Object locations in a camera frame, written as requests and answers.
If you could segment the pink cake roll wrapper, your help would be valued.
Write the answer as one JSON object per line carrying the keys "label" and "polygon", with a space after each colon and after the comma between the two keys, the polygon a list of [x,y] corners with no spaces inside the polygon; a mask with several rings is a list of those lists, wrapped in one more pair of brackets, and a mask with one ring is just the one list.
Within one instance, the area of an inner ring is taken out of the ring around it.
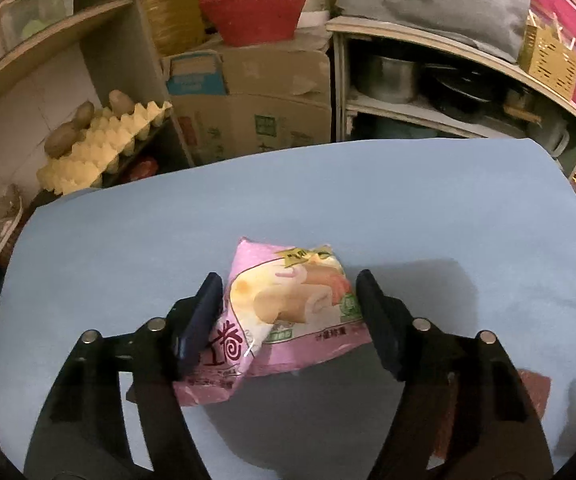
{"label": "pink cake roll wrapper", "polygon": [[247,378],[295,372],[370,340],[351,282],[330,246],[241,238],[207,347],[189,375],[175,382],[177,401],[221,403]]}

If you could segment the maroon small box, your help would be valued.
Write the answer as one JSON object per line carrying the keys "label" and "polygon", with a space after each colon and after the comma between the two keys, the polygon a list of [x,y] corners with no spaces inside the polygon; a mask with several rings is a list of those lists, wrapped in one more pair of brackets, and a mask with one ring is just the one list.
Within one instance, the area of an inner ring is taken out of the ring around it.
{"label": "maroon small box", "polygon": [[[548,399],[550,396],[551,389],[551,378],[549,376],[534,372],[534,370],[526,370],[525,368],[518,368],[516,370],[521,382],[530,398],[530,403],[532,403],[533,410],[535,411],[537,417],[542,419],[545,415],[547,408]],[[520,393],[516,393],[513,390],[508,390],[504,388],[503,393],[509,394],[509,408],[504,410],[502,406],[495,403],[495,408],[501,407],[502,410],[499,415],[513,413],[520,414],[521,416],[526,415],[526,409],[522,406],[522,398]],[[445,415],[438,427],[434,450],[431,455],[433,460],[445,460],[447,456],[448,446],[450,442],[450,437],[452,437],[452,426],[454,426],[454,419],[457,408],[457,394],[458,394],[458,384],[454,382],[450,385],[449,390],[449,401],[447,404]]]}

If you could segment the yellow egg tray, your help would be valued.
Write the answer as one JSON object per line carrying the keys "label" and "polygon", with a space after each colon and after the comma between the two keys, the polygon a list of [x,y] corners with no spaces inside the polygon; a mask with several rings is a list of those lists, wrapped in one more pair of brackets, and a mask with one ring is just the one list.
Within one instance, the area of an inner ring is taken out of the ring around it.
{"label": "yellow egg tray", "polygon": [[139,148],[172,116],[172,103],[137,103],[132,114],[112,116],[108,108],[97,110],[83,139],[66,154],[47,159],[36,177],[43,191],[68,195],[84,188],[101,188],[105,178],[117,177]]}

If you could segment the cardboard box under basin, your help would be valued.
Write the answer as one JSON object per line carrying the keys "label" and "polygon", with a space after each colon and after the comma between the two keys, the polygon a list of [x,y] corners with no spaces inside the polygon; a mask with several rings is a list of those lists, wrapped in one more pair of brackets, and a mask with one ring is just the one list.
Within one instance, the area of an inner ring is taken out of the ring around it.
{"label": "cardboard box under basin", "polygon": [[169,56],[162,68],[187,148],[201,164],[331,141],[323,51],[219,44]]}

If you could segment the low white shelf cabinet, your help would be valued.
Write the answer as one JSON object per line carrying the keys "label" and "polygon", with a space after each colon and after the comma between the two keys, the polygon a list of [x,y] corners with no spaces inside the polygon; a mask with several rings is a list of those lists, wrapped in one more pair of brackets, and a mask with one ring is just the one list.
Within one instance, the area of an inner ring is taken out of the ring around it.
{"label": "low white shelf cabinet", "polygon": [[326,28],[335,54],[337,140],[528,139],[576,185],[576,104],[562,90],[433,32],[350,16]]}

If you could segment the yellow utensil holder box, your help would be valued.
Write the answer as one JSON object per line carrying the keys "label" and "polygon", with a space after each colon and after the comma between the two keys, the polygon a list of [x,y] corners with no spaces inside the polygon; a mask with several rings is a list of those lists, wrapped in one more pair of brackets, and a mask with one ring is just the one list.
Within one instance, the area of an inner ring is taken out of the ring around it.
{"label": "yellow utensil holder box", "polygon": [[564,41],[556,16],[544,22],[528,11],[518,64],[563,99],[572,100],[576,88],[574,41]]}

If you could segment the yellow oil jug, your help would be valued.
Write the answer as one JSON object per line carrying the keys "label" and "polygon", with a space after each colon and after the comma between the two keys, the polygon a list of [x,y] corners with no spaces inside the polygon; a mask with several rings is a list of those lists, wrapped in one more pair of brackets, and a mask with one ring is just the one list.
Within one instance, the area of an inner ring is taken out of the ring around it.
{"label": "yellow oil jug", "polygon": [[152,39],[162,56],[203,44],[205,30],[199,0],[142,0]]}

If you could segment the red plastic basin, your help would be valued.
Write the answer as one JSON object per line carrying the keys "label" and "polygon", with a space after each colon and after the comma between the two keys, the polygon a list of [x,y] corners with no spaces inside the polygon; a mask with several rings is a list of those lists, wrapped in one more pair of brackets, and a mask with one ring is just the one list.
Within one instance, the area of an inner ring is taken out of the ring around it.
{"label": "red plastic basin", "polygon": [[230,47],[292,40],[306,0],[199,0],[201,12]]}

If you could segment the wooden wall shelf unit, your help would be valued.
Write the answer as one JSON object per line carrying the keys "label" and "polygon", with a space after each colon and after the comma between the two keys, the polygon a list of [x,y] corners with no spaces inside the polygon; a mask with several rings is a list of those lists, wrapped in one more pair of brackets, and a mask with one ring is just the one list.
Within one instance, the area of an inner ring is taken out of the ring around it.
{"label": "wooden wall shelf unit", "polygon": [[121,90],[133,100],[169,99],[143,3],[87,18],[57,36],[55,47],[21,55],[0,81],[0,193],[15,185],[30,203],[44,142],[86,101],[106,106]]}

